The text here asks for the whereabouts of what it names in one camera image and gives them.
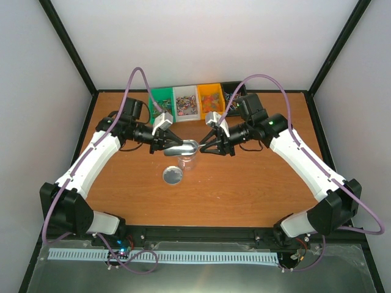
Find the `silver metal scoop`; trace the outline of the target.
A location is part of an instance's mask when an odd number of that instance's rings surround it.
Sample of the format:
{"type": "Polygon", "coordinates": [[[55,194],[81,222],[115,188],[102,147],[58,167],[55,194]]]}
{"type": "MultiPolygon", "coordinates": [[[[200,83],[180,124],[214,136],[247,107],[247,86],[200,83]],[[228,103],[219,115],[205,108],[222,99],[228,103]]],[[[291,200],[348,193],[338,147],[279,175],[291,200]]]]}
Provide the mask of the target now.
{"type": "Polygon", "coordinates": [[[177,156],[193,156],[196,154],[200,145],[195,140],[184,140],[182,145],[172,146],[163,151],[165,156],[177,157],[177,156]]]}

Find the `yellow candy bin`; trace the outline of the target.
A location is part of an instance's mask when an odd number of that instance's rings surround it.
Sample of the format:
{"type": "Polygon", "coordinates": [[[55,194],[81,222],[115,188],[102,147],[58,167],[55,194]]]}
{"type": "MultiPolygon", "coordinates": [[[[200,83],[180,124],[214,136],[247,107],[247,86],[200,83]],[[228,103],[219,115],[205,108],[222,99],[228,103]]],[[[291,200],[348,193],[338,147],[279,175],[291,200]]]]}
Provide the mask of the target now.
{"type": "Polygon", "coordinates": [[[217,112],[222,115],[225,111],[225,98],[220,83],[197,85],[200,103],[200,118],[205,119],[207,113],[217,112]]]}

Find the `green candy bin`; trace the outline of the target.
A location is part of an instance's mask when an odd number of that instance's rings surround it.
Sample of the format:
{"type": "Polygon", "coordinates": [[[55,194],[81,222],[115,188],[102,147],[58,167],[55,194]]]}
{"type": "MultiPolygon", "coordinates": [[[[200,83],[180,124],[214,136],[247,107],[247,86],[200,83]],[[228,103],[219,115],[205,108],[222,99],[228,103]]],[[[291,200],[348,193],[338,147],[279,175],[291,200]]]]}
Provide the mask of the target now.
{"type": "MultiPolygon", "coordinates": [[[[152,97],[163,112],[168,112],[173,116],[174,114],[174,90],[172,87],[152,89],[152,97]]],[[[153,104],[152,98],[148,97],[148,108],[151,113],[150,123],[153,124],[155,118],[160,114],[160,111],[153,104]]]]}

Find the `white candy bin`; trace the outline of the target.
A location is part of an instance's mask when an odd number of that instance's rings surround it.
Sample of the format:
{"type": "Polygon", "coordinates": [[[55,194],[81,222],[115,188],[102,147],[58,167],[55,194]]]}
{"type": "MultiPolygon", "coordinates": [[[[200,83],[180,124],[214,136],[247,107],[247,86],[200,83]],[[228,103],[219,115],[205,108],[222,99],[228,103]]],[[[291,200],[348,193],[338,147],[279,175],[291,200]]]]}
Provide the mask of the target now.
{"type": "Polygon", "coordinates": [[[196,85],[174,87],[176,122],[200,120],[200,105],[196,85]]]}

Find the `black candy bin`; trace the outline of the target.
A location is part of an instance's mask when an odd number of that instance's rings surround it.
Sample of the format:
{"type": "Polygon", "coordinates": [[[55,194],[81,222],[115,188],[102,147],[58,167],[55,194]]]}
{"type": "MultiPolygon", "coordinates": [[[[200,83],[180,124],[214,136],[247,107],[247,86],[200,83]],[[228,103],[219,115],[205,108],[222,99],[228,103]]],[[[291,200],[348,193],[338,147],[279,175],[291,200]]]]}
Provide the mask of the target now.
{"type": "MultiPolygon", "coordinates": [[[[240,83],[241,83],[241,81],[230,81],[230,82],[222,82],[221,83],[221,88],[222,88],[222,92],[224,94],[224,100],[225,100],[226,106],[228,105],[228,102],[230,101],[233,92],[235,91],[235,89],[237,88],[237,86],[240,83]]],[[[232,101],[231,106],[229,108],[229,111],[227,113],[228,117],[239,116],[239,112],[238,112],[237,105],[236,105],[236,100],[239,97],[245,96],[245,95],[247,95],[247,89],[246,89],[245,85],[242,85],[233,98],[233,101],[232,101]]]]}

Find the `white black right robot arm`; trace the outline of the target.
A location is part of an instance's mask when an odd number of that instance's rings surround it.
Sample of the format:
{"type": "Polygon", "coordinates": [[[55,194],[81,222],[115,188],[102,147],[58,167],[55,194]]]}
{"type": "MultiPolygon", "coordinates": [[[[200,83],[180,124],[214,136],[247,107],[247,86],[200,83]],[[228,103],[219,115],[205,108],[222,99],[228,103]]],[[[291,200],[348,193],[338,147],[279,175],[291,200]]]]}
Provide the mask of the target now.
{"type": "Polygon", "coordinates": [[[235,155],[235,146],[256,140],[278,154],[305,182],[317,204],[280,219],[273,226],[275,242],[287,247],[292,239],[304,234],[323,236],[341,228],[358,212],[362,186],[347,181],[329,168],[298,136],[282,114],[267,114],[256,94],[236,101],[243,123],[229,127],[217,112],[206,114],[212,129],[201,141],[201,153],[235,155]]]}

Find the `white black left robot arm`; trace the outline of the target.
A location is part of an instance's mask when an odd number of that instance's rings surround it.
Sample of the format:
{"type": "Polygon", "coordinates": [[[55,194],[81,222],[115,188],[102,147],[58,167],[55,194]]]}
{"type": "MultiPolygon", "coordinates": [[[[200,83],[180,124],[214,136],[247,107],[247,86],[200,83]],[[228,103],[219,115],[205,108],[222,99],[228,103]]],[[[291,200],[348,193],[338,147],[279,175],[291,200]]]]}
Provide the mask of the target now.
{"type": "Polygon", "coordinates": [[[103,167],[127,141],[149,145],[150,153],[182,145],[183,141],[169,129],[173,116],[162,112],[148,126],[139,120],[143,106],[144,102],[127,98],[122,110],[111,112],[98,123],[91,141],[70,169],[54,184],[44,183],[40,188],[44,233],[49,225],[55,225],[76,235],[105,234],[116,246],[126,241],[124,219],[94,211],[86,198],[103,167]]]}

